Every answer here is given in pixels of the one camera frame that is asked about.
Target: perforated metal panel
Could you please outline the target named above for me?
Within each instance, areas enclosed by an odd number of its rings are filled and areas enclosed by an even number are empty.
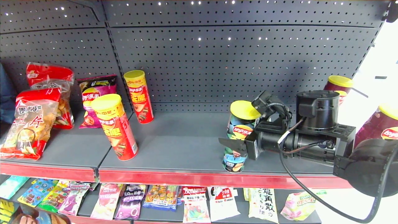
[[[0,38],[1,62],[18,92],[29,88],[26,81],[26,62],[29,61],[69,67],[77,79],[119,74],[105,28],[10,33]],[[118,93],[128,102],[121,77]],[[75,83],[71,101],[81,100]]]
[[[104,1],[110,26],[310,24],[380,27],[388,1]]]
[[[101,2],[93,1],[100,6]],[[0,33],[105,27],[91,9],[70,1],[0,1]]]
[[[124,71],[143,69],[153,102],[252,100],[261,91],[286,103],[352,77],[375,28],[221,26],[112,28]]]

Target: green snack bag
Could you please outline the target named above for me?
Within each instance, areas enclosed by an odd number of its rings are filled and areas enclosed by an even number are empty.
[[[69,181],[60,180],[53,190],[38,205],[43,210],[57,213],[65,198],[68,196]]]

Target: black cable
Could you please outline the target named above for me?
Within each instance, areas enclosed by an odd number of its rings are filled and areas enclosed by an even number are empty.
[[[289,170],[289,168],[287,168],[286,164],[284,163],[284,159],[283,159],[283,153],[282,153],[282,149],[281,149],[281,144],[278,144],[278,148],[280,149],[279,152],[279,158],[281,160],[282,166],[284,167],[284,169],[286,170],[286,172],[292,177],[292,179],[300,186],[302,187],[306,192],[308,192],[308,194],[310,194],[312,197],[314,197],[316,200],[318,200],[320,203],[322,203],[323,205],[325,205],[326,207],[328,207],[330,210],[336,212],[337,214],[348,218],[352,221],[355,222],[359,222],[359,223],[369,223],[371,222],[377,213],[377,210],[380,206],[380,201],[381,198],[383,197],[384,194],[384,189],[386,187],[386,183],[387,183],[387,177],[388,177],[388,171],[390,170],[391,164],[395,158],[395,156],[398,154],[398,146],[395,147],[392,152],[390,153],[389,157],[387,157],[387,163],[384,166],[384,173],[381,175],[381,181],[380,184],[378,186],[378,195],[375,197],[375,200],[373,201],[373,205],[372,208],[368,214],[368,216],[365,219],[359,219],[359,218],[355,218],[352,217],[336,208],[334,208],[333,206],[331,206],[330,204],[326,203],[324,200],[322,200],[320,197],[318,197],[316,194],[314,194],[312,191],[310,191],[306,186],[304,186],[303,183],[301,183],[293,174],[292,172]]]

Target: colorful candy package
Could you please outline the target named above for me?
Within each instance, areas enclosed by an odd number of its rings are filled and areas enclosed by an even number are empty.
[[[326,191],[318,191],[316,194],[322,196]],[[304,221],[315,211],[315,202],[316,199],[306,191],[289,194],[281,215],[289,220]]]
[[[249,218],[279,223],[274,189],[250,188],[249,191]]]
[[[144,198],[145,191],[146,185],[127,185],[120,200],[115,219],[131,218],[137,220],[140,217],[141,200]]]
[[[64,203],[62,203],[61,207],[58,209],[58,213],[73,216],[77,215],[77,211],[88,189],[89,184],[87,184],[85,189],[69,191]]]
[[[101,128],[101,123],[91,108],[91,101],[99,96],[116,93],[116,77],[108,75],[77,80],[82,91],[83,107],[86,110],[80,128]]]
[[[18,201],[30,207],[36,207],[58,183],[57,180],[38,179]]]
[[[112,220],[117,207],[120,191],[124,187],[124,184],[102,184],[97,203],[90,217]]]
[[[68,183],[69,181],[58,181],[54,189],[43,199],[42,202],[40,202],[38,207],[49,212],[58,212],[58,209],[68,196]]]
[[[28,179],[29,177],[10,176],[0,185],[0,198],[10,199]]]
[[[72,129],[74,125],[69,98],[74,84],[72,70],[57,65],[28,62],[27,81],[30,89],[56,88],[61,93],[54,128]]]
[[[184,198],[183,223],[210,223],[209,209],[207,208],[206,187],[182,188]]]
[[[145,197],[143,207],[159,210],[177,210],[178,186],[151,185]]]
[[[210,219],[212,222],[240,214],[235,196],[238,192],[232,187],[208,187],[210,200]]]
[[[0,149],[1,158],[39,159],[50,138],[60,92],[54,88],[28,90],[17,96],[15,120]]]

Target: red snack bag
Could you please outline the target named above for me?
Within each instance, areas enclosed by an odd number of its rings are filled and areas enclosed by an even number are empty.
[[[0,149],[1,158],[39,159],[50,138],[61,93],[56,88],[18,94],[15,120]]]
[[[74,82],[72,70],[56,65],[28,62],[26,75],[30,89],[57,88],[60,90],[61,99],[54,128],[72,129],[74,121],[69,105],[70,90]]]

